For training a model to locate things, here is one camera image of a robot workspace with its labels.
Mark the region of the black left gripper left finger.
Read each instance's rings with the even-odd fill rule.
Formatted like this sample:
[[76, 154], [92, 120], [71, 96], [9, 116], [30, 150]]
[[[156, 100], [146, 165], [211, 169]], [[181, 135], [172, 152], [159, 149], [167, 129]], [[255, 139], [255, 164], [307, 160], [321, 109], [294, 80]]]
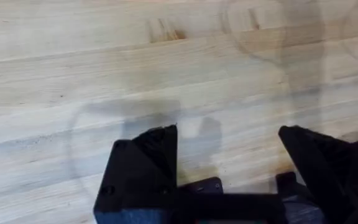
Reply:
[[172, 124], [114, 142], [93, 207], [97, 223], [166, 223], [159, 208], [126, 208], [131, 195], [166, 194], [177, 187], [178, 130]]

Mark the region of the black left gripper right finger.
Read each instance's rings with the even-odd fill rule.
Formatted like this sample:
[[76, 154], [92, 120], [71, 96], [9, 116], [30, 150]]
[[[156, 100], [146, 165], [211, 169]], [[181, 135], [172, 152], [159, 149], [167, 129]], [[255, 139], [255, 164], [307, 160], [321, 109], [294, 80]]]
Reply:
[[328, 223], [358, 223], [358, 141], [300, 126], [282, 126], [278, 135], [304, 181], [300, 184], [295, 172], [279, 174], [278, 192], [303, 197]]

